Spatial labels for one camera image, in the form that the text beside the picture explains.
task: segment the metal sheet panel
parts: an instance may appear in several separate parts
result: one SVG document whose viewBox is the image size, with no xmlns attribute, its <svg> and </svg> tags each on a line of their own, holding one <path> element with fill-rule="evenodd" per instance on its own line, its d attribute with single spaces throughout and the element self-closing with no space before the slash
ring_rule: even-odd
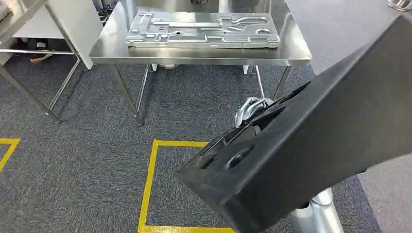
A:
<svg viewBox="0 0 412 233">
<path fill-rule="evenodd" d="M 139 12 L 130 47 L 276 48 L 279 35 L 268 13 Z"/>
</svg>

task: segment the yellow taped square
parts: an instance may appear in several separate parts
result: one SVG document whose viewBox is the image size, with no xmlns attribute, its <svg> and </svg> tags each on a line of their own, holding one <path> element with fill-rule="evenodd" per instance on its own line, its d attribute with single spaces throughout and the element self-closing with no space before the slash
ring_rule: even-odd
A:
<svg viewBox="0 0 412 233">
<path fill-rule="evenodd" d="M 3 170 L 4 165 L 6 165 L 7 160 L 9 160 L 10 155 L 12 155 L 13 151 L 16 149 L 17 144 L 19 142 L 19 138 L 0 138 L 0 144 L 10 144 L 9 149 L 6 151 L 6 153 L 0 160 L 0 171 Z"/>
<path fill-rule="evenodd" d="M 153 140 L 152 152 L 149 159 L 149 168 L 147 170 L 146 184 L 144 186 L 143 200 L 140 209 L 139 224 L 137 226 L 138 233 L 234 233 L 231 228 L 221 227 L 178 227 L 146 225 L 147 210 L 149 208 L 153 175 L 155 174 L 155 163 L 158 147 L 204 147 L 206 145 L 207 142 L 161 141 L 156 139 Z"/>
</svg>

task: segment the stainless steel table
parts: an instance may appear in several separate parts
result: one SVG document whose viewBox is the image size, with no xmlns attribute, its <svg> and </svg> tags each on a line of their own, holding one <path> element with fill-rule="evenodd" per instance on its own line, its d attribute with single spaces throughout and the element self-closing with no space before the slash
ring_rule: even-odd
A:
<svg viewBox="0 0 412 233">
<path fill-rule="evenodd" d="M 90 52 L 94 63 L 110 64 L 125 100 L 139 124 L 142 124 L 142 121 L 138 111 L 150 64 L 243 65 L 245 69 L 249 65 L 254 65 L 262 96 L 264 94 L 257 65 L 286 66 L 274 96 L 274 99 L 277 99 L 292 67 L 306 66 L 312 58 L 284 0 L 237 0 L 236 4 L 232 4 L 230 0 L 220 0 L 220 4 L 219 0 L 209 0 L 207 4 L 193 4 L 190 0 L 152 0 L 151 5 L 159 8 L 144 7 L 142 1 L 146 0 L 120 0 Z M 125 43 L 127 32 L 137 12 L 143 11 L 270 13 L 281 42 L 277 49 L 128 48 Z M 136 104 L 132 101 L 127 86 L 116 68 L 116 64 L 124 63 L 148 64 Z"/>
<path fill-rule="evenodd" d="M 78 51 L 73 46 L 73 43 L 69 39 L 63 26 L 54 13 L 54 10 L 48 4 L 48 0 L 0 0 L 0 4 L 7 6 L 10 9 L 9 14 L 0 21 L 0 45 L 6 43 L 12 39 L 13 35 L 29 20 L 36 12 L 43 6 L 46 7 L 50 13 L 51 18 L 55 22 L 57 28 L 62 33 L 62 36 L 66 40 L 71 52 L 58 52 L 58 51 L 45 51 L 45 50 L 13 50 L 13 49 L 0 49 L 0 52 L 19 52 L 19 53 L 49 53 L 49 54 L 73 54 L 77 57 L 77 61 L 71 68 L 63 84 L 57 91 L 53 100 L 46 107 L 39 99 L 37 99 L 22 82 L 16 79 L 4 66 L 0 65 L 0 74 L 7 79 L 13 86 L 20 90 L 25 96 L 27 96 L 35 105 L 37 105 L 46 115 L 50 116 L 54 121 L 59 122 L 60 119 L 52 112 L 53 107 L 57 103 L 64 89 L 66 88 L 69 80 L 72 78 L 77 66 L 80 64 L 80 56 Z"/>
</svg>

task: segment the gray carpet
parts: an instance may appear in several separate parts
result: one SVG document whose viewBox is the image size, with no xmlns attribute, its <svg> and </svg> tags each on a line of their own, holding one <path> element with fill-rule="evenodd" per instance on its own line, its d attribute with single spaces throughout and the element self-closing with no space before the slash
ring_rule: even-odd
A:
<svg viewBox="0 0 412 233">
<path fill-rule="evenodd" d="M 48 103 L 73 63 L 54 56 L 33 65 L 22 55 L 6 67 Z M 119 68 L 136 97 L 144 66 Z M 268 96 L 282 72 L 261 67 Z M 297 68 L 285 91 L 311 78 L 310 67 Z M 139 127 L 110 70 L 94 66 L 76 72 L 55 124 L 0 78 L 0 138 L 21 138 L 0 172 L 0 232 L 136 232 L 153 139 L 208 141 L 232 127 L 233 112 L 250 96 L 258 96 L 256 78 L 241 66 L 160 68 L 149 74 Z M 196 150 L 159 149 L 146 224 L 224 226 L 172 176 Z M 346 232 L 380 232 L 357 177 L 333 191 Z M 292 231 L 283 219 L 267 232 Z"/>
</svg>

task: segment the table top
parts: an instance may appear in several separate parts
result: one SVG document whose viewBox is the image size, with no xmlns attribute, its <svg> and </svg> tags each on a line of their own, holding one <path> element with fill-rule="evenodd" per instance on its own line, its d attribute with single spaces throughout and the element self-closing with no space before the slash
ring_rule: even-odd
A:
<svg viewBox="0 0 412 233">
<path fill-rule="evenodd" d="M 47 0 L 0 0 L 10 12 L 0 21 L 0 45 L 13 35 L 47 2 Z"/>
<path fill-rule="evenodd" d="M 312 58 L 284 0 L 237 0 L 226 6 L 228 12 L 270 13 L 281 40 L 277 49 L 128 48 L 125 39 L 137 12 L 219 12 L 219 0 L 200 5 L 190 0 L 167 0 L 165 4 L 153 0 L 162 2 L 159 8 L 141 6 L 145 5 L 142 1 L 117 3 L 90 52 L 94 63 L 305 66 Z"/>
</svg>

